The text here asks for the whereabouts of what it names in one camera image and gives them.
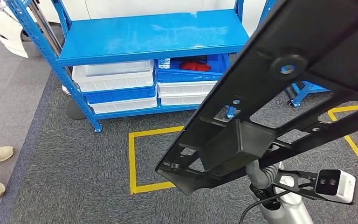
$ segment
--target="red object in bin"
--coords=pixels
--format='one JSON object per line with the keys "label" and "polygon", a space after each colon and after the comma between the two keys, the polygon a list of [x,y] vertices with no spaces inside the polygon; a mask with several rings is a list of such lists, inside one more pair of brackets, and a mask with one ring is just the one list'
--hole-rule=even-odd
{"label": "red object in bin", "polygon": [[183,70],[193,70],[193,71],[208,71],[211,69],[211,66],[202,63],[202,62],[190,62],[185,61],[180,64],[180,69]]}

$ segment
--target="metal pole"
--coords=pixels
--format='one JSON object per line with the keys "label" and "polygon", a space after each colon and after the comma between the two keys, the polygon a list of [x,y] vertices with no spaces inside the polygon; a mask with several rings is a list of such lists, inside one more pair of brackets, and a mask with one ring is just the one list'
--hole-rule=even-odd
{"label": "metal pole", "polygon": [[38,5],[32,0],[29,3],[29,8],[31,9],[32,13],[34,14],[36,21],[38,22],[40,28],[43,31],[44,36],[46,37],[47,42],[50,44],[51,48],[53,49],[54,53],[59,56],[62,50],[62,46],[58,41],[56,35],[54,34],[51,26],[44,17],[43,13],[39,10]]}

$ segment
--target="camera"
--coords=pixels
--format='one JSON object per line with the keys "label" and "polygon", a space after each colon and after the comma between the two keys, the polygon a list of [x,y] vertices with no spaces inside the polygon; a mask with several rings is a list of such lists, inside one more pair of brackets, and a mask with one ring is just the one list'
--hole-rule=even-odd
{"label": "camera", "polygon": [[317,176],[315,193],[335,202],[352,203],[356,177],[340,169],[322,169]]}

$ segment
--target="yellow tape square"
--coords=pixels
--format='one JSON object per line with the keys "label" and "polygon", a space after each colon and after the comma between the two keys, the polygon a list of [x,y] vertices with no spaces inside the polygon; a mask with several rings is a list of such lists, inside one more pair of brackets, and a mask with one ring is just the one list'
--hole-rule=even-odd
{"label": "yellow tape square", "polygon": [[[329,110],[327,114],[333,121],[337,121],[337,117],[334,115],[334,113],[338,112],[345,112],[345,111],[356,111],[358,110],[358,105],[356,106],[344,106],[344,107],[337,107]],[[352,148],[352,150],[355,152],[355,154],[358,156],[358,147],[353,142],[353,140],[349,137],[349,135],[344,136],[344,139],[348,142],[349,146]]]}
{"label": "yellow tape square", "polygon": [[128,158],[130,166],[130,194],[137,194],[143,192],[149,192],[154,190],[161,190],[167,188],[173,188],[175,185],[169,181],[161,183],[153,183],[146,185],[137,185],[137,173],[136,173],[136,161],[135,161],[135,137],[142,137],[155,134],[165,134],[171,132],[179,132],[183,129],[183,126],[169,127],[162,129],[155,129],[142,132],[131,132],[128,133]]}

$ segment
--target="carpet floor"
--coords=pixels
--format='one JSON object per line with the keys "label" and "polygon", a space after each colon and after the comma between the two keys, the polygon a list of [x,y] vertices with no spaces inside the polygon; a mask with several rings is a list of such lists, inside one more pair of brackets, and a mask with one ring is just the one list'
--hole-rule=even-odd
{"label": "carpet floor", "polygon": [[[190,196],[177,188],[131,195],[128,133],[184,125],[193,111],[103,120],[103,132],[95,134],[87,120],[67,118],[70,98],[60,90],[55,77],[48,83],[52,91],[45,100],[44,113],[34,118],[39,121],[31,124],[24,143],[27,149],[22,149],[9,181],[10,195],[1,202],[0,223],[231,224],[237,223],[241,212],[254,202],[246,177]],[[280,95],[253,120],[279,125],[277,121],[289,120],[324,97],[316,94],[301,107],[288,108],[287,97]],[[154,172],[154,167],[176,135],[135,138],[138,185],[166,181]],[[284,140],[301,135],[291,133]],[[358,133],[353,139],[358,142]],[[287,169],[310,172],[340,168],[358,177],[358,157],[344,139],[284,164]],[[316,224],[358,224],[358,196],[354,206],[308,199],[304,202]],[[246,223],[266,221],[255,208],[248,213]]]}

